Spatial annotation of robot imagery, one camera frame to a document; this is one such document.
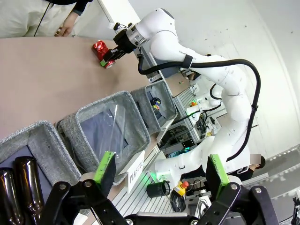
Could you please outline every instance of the black strap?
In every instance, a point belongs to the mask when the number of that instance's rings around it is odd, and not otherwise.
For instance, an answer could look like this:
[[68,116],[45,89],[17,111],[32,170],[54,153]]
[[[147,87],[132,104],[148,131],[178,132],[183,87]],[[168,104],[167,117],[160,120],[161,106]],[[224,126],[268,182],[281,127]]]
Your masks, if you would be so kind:
[[191,65],[192,65],[192,60],[193,60],[193,57],[192,57],[192,56],[186,55],[185,58],[184,58],[184,61],[182,62],[181,67],[182,67],[182,68],[185,68],[185,69],[190,68]]

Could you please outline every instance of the clear plastic bag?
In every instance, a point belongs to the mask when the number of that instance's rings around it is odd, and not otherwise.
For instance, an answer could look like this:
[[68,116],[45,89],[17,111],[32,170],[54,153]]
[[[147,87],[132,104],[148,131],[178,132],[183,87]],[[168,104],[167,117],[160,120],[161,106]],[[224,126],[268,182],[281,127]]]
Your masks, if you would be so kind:
[[127,146],[124,138],[123,106],[109,104],[103,112],[83,121],[80,125],[99,160],[106,151],[111,151],[116,154],[116,163],[122,161],[123,149]]

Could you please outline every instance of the brown table surface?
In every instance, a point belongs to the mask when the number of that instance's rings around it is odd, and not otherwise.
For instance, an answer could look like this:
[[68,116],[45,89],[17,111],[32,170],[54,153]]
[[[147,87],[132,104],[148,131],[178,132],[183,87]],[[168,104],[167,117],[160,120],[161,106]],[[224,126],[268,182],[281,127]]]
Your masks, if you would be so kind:
[[[96,40],[79,37],[0,39],[0,139],[38,120],[55,123],[93,101],[149,84],[133,53],[110,69],[91,50]],[[114,48],[113,41],[105,41]],[[156,144],[151,144],[146,155]],[[113,187],[113,199],[124,183]]]

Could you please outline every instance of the black hair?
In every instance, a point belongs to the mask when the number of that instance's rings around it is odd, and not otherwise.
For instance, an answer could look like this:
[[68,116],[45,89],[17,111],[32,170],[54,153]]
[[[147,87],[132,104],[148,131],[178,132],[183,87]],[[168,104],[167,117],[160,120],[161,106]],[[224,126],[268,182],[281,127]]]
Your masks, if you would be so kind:
[[257,169],[262,169],[265,165],[266,165],[266,159],[262,156],[261,163],[259,164],[259,167],[257,167]]

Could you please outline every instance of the can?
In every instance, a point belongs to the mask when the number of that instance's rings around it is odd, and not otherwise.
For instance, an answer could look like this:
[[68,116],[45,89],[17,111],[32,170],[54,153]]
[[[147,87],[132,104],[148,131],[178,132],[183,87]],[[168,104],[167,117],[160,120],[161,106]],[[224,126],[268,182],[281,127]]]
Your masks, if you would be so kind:
[[116,63],[115,60],[109,60],[107,63],[103,60],[105,53],[108,52],[108,47],[104,43],[104,41],[98,40],[95,44],[93,44],[92,49],[100,60],[100,65],[104,68],[108,69]]

